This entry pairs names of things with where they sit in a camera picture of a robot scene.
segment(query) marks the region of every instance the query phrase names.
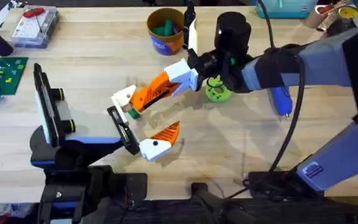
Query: clear plastic box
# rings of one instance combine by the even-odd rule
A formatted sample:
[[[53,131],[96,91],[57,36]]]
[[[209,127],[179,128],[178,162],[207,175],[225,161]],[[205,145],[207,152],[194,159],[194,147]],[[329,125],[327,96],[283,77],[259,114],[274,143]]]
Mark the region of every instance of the clear plastic box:
[[[25,6],[24,11],[37,7],[44,8],[45,12],[37,17],[20,19],[11,36],[11,42],[15,47],[47,48],[59,21],[59,15],[55,6]]]

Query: green object in cup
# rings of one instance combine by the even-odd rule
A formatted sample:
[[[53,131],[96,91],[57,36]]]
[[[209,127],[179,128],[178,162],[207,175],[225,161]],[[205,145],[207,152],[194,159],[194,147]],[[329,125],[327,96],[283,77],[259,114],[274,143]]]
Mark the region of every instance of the green object in cup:
[[[153,28],[153,33],[160,36],[164,36],[164,27]]]
[[[169,37],[171,35],[173,35],[173,22],[167,19],[164,25],[164,37]]]

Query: blue label on cup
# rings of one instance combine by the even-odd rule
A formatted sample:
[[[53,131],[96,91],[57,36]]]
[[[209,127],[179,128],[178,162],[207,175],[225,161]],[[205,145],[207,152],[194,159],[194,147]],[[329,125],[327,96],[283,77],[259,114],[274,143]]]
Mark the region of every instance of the blue label on cup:
[[[158,40],[157,38],[150,36],[154,45],[154,48],[162,55],[171,55],[172,50],[171,48],[161,40]]]

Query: orange cup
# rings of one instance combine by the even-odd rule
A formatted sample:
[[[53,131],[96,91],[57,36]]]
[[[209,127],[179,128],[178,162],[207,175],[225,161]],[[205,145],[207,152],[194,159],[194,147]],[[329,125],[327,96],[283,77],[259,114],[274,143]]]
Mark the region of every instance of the orange cup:
[[[152,32],[153,28],[164,26],[166,20],[171,20],[173,26],[181,31],[169,37],[163,37]],[[157,9],[147,18],[147,28],[149,29],[150,38],[156,51],[162,55],[176,54],[183,46],[183,26],[185,16],[176,9],[162,8]]]

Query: yellow object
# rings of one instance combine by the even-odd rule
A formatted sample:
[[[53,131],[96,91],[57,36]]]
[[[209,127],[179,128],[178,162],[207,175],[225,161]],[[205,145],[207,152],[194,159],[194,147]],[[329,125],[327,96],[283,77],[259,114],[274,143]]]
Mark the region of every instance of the yellow object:
[[[73,124],[73,120],[72,120],[72,119],[70,119],[69,121],[70,121],[71,131],[74,131],[74,124]]]
[[[357,10],[355,8],[349,7],[349,6],[344,6],[344,7],[340,8],[338,13],[344,19],[352,19],[358,15]]]

